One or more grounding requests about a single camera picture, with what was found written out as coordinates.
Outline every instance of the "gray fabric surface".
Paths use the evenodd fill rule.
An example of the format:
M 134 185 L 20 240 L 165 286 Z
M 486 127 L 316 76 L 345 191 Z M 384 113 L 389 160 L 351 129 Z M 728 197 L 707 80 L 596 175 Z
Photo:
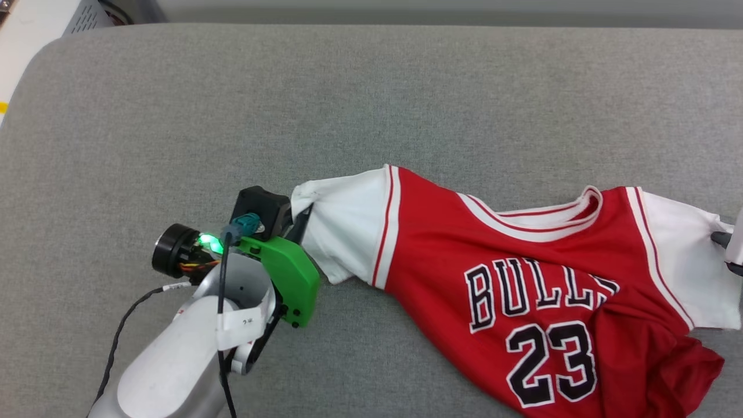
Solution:
M 168 283 L 152 244 L 217 231 L 236 192 L 411 168 L 497 210 L 586 184 L 734 216 L 743 204 L 743 33 L 153 25 L 45 48 L 0 130 L 0 411 L 83 417 L 130 304 Z M 143 304 L 114 378 L 187 291 Z M 743 336 L 695 417 L 734 417 Z M 324 284 L 233 377 L 240 417 L 514 417 L 390 297 Z

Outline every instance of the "red fabric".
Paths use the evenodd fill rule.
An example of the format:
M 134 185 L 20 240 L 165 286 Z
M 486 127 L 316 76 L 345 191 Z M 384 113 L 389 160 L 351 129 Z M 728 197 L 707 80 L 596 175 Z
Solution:
M 603 207 L 590 228 L 538 243 L 499 233 L 472 215 L 457 193 L 402 168 L 400 186 L 398 240 L 385 290 L 486 393 L 535 418 L 671 418 L 698 407 L 723 360 L 686 336 L 689 327 L 653 283 L 624 188 L 602 193 Z M 589 216 L 592 207 L 574 219 Z M 559 308 L 537 309 L 539 289 L 528 259 L 538 261 L 547 296 L 559 289 Z M 512 305 L 518 300 L 509 265 L 514 263 L 521 269 L 528 312 L 504 314 L 497 260 L 516 260 L 505 261 L 504 271 L 513 279 L 509 299 Z M 473 307 L 470 302 L 466 273 L 477 266 L 490 274 L 495 321 L 473 332 L 473 310 L 487 310 L 486 303 Z M 571 289 L 564 266 L 574 274 L 574 296 L 591 294 L 590 306 L 566 306 Z M 612 294 L 594 276 L 619 291 Z M 476 280 L 477 289 L 481 280 Z M 580 345 L 582 329 L 587 339 Z M 544 361 L 522 382 L 519 396 L 513 389 L 513 382 L 521 384 L 514 370 L 532 370 L 525 360 L 531 359 L 531 350 L 539 351 L 540 339 L 546 344 Z M 593 388 L 584 379 L 587 373 L 595 373 Z M 529 391 L 535 379 L 542 386 L 549 382 L 550 399 L 544 391 L 538 396 Z M 560 379 L 566 386 L 560 386 Z M 525 407 L 524 399 L 534 405 Z

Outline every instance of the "white sleeve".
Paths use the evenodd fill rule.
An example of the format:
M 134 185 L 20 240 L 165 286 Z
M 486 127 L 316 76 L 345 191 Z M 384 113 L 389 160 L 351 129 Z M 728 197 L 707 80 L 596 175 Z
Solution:
M 714 213 L 639 187 L 627 190 L 651 275 L 666 300 L 690 329 L 740 329 L 742 278 L 727 269 L 724 249 L 710 239 L 712 232 L 732 232 L 733 226 Z
M 389 237 L 391 232 L 387 221 L 393 172 L 396 167 L 385 166 L 356 176 L 308 181 L 294 189 L 294 218 L 313 205 L 302 247 L 331 283 L 356 276 L 384 288 L 375 277 L 383 234 Z M 395 194 L 399 202 L 399 190 Z

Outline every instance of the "red basketball jersey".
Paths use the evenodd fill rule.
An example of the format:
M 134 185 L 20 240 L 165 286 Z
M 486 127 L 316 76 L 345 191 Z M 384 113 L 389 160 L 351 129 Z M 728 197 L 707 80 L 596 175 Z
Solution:
M 739 329 L 719 217 L 643 192 L 497 213 L 385 166 L 295 189 L 332 283 L 392 294 L 482 390 L 527 417 L 685 417 L 723 360 L 687 336 Z

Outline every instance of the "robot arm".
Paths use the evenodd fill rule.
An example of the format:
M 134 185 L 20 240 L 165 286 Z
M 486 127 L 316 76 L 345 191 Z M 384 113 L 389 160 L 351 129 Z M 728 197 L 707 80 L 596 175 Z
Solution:
M 743 276 L 743 209 L 738 214 L 733 232 L 713 232 L 712 241 L 725 248 L 727 268 L 738 276 Z
M 225 228 L 234 238 L 219 240 L 179 224 L 168 228 L 155 245 L 153 268 L 186 275 L 198 288 L 88 416 L 216 417 L 226 402 L 218 351 L 230 371 L 246 375 L 279 319 L 297 328 L 312 316 L 319 273 L 299 246 L 309 213 L 292 222 L 286 196 L 250 187 L 240 192 Z M 221 269 L 215 267 L 224 252 L 224 311 L 218 315 Z

